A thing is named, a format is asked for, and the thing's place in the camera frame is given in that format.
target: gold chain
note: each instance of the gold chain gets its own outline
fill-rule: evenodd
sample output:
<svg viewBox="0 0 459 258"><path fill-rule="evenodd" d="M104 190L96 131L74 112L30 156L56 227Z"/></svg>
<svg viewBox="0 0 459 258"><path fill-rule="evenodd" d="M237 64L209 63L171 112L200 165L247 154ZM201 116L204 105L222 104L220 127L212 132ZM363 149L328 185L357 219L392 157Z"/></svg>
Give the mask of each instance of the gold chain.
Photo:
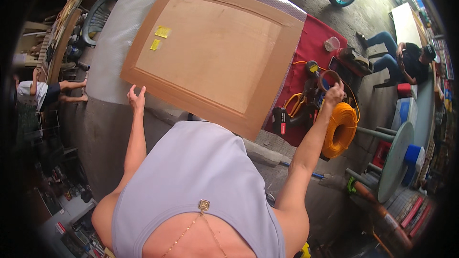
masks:
<svg viewBox="0 0 459 258"><path fill-rule="evenodd" d="M195 220L193 220L193 222L190 224L190 226L186 228L186 230L180 235L180 237L175 241L175 243L172 244L172 245L169 247L169 249L166 251L166 253L164 253L164 255L161 256L161 258L164 258L164 257L168 254L168 252L172 249L172 247L174 247L174 245L177 244L177 242L179 242L180 238L182 238L183 235L185 235L185 233L186 233L188 230L190 230L190 227L196 222L196 220L197 220L200 216L201 216L201 214L199 213L199 214L198 214L198 217L196 217Z"/></svg>
<svg viewBox="0 0 459 258"><path fill-rule="evenodd" d="M222 251L223 255L225 255L225 258L228 258L228 256L226 256L225 251L223 251L223 248L222 248L222 246L221 246L219 240L218 240L217 237L215 236L215 233L213 232L212 227L210 227L209 221L207 221L207 218L204 216L204 211L209 209L209 204L210 204L210 202L207 201L207 200L204 200L204 199L202 199L202 200L199 202L198 208L201 210L201 213L198 214L198 217L196 217L195 220L193 220L193 222L190 224L190 226L187 227L187 229L180 235L180 237L175 241L175 243L172 244L172 245L169 247L169 249L166 251L166 253L164 253L164 255L161 256L161 258L164 258L164 257L169 253L169 251L172 249L172 247L174 247L174 245L177 244L177 243L179 242L180 238L182 238L183 235L185 235L185 233L186 233L188 230L190 230L190 227L197 221L197 219L198 219L201 215L202 215L202 217L204 218L204 220L206 221L207 226L209 227L210 232L212 232L213 238L215 239L215 241L216 241L217 244L219 245L219 248L220 248L220 250Z"/></svg>
<svg viewBox="0 0 459 258"><path fill-rule="evenodd" d="M225 258L228 258L228 256L226 256L225 251L223 251L223 248L222 248L222 246L220 245L219 240L218 240L217 237L215 236L215 233L213 232L212 228L210 227L209 221L207 221L207 218L204 216L204 214L202 215L202 217L203 217L204 220L206 221L207 226L209 226L210 232L212 232L213 238L215 239L215 241L216 241L217 244L219 245L220 250L223 252L223 255L225 255Z"/></svg>

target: concrete ground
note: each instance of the concrete ground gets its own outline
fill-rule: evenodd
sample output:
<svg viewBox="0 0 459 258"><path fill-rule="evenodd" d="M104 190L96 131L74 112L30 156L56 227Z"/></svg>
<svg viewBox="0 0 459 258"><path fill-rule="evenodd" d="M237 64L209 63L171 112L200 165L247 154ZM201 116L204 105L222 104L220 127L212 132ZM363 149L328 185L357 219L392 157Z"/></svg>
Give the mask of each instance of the concrete ground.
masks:
<svg viewBox="0 0 459 258"><path fill-rule="evenodd" d="M349 44L358 51L360 48L354 34L356 31L372 36L381 31L394 35L394 26L388 12L395 6L393 0L356 0L343 9L330 5L328 0L290 0L308 14L317 17L341 33ZM385 51L378 46L368 50L368 54ZM392 88L372 91L372 86L388 78L382 71L362 80L359 91L361 119L359 126L374 129L376 126L389 127L395 110L396 90ZM99 201L111 192L123 175L123 160L129 139L132 114L130 106L118 105L89 98L87 104L61 105L62 137L68 146L77 146L79 156L88 176L94 198ZM170 124L159 120L152 110L145 112L145 135L147 150L170 129ZM261 132L256 143L292 157L295 148L279 137ZM345 193L345 169L362 171L373 157L376 141L357 134L353 143L338 158L329 162L319 160L315 172L325 175L313 178L308 187L305 205L310 219L311 239L326 243L335 239L355 223L359 210ZM255 164L265 179L266 191L277 195L287 176L287 168L282 165L269 167Z"/></svg>

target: round table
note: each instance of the round table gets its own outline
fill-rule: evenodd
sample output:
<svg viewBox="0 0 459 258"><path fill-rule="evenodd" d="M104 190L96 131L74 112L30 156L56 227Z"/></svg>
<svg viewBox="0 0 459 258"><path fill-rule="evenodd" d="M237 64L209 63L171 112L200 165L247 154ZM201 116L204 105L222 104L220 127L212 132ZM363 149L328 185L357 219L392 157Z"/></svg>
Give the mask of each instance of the round table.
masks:
<svg viewBox="0 0 459 258"><path fill-rule="evenodd" d="M355 177L355 179L370 188L374 188L378 192L379 202L386 202L402 183L408 169L408 166L404 163L404 158L408 146L413 143L415 138L413 125L410 122L405 122L397 131L381 127L377 127L376 130L357 127L357 130L392 143L381 170L381 176L377 187L372 186L371 183L361 175L356 174L350 169L346 169L346 172Z"/></svg>

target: plastic container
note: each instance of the plastic container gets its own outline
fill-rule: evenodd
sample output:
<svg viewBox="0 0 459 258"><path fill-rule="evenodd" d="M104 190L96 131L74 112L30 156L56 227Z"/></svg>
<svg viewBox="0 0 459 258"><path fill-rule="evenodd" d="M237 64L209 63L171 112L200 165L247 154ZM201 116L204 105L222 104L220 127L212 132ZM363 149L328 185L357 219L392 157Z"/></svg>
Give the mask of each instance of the plastic container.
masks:
<svg viewBox="0 0 459 258"><path fill-rule="evenodd" d="M408 121L416 129L416 120L418 118L418 106L414 98L402 98L397 100L395 115L392 120L391 129L398 130L400 126Z"/></svg>
<svg viewBox="0 0 459 258"><path fill-rule="evenodd" d="M405 153L405 163L410 166L416 166L417 171L421 171L426 158L426 152L423 146L409 145Z"/></svg>
<svg viewBox="0 0 459 258"><path fill-rule="evenodd" d="M426 158L424 147L409 145L405 153L404 163L408 165L402 185L409 186L416 172L420 172Z"/></svg>
<svg viewBox="0 0 459 258"><path fill-rule="evenodd" d="M338 50L338 48L341 47L341 43L338 40L338 38L332 36L324 41L324 47L325 47L325 50L327 50L328 52L331 52L333 50Z"/></svg>
<svg viewBox="0 0 459 258"><path fill-rule="evenodd" d="M416 100L418 98L418 85L411 85L410 83L398 84L397 93L399 98L413 97Z"/></svg>

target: bare leg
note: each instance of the bare leg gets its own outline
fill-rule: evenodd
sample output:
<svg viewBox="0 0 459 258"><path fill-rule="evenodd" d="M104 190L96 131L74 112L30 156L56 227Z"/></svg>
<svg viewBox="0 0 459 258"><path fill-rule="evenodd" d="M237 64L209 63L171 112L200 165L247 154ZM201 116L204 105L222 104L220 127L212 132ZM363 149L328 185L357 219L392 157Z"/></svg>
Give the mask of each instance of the bare leg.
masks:
<svg viewBox="0 0 459 258"><path fill-rule="evenodd" d="M81 87L84 87L86 86L86 79L84 79L83 82L69 82L69 81L62 81L62 82L59 82L59 85L60 85L60 90L63 91L65 89L78 89L78 88L81 88Z"/></svg>
<svg viewBox="0 0 459 258"><path fill-rule="evenodd" d="M64 94L59 95L59 101L61 102L87 102L88 96L83 94L81 97L69 97Z"/></svg>

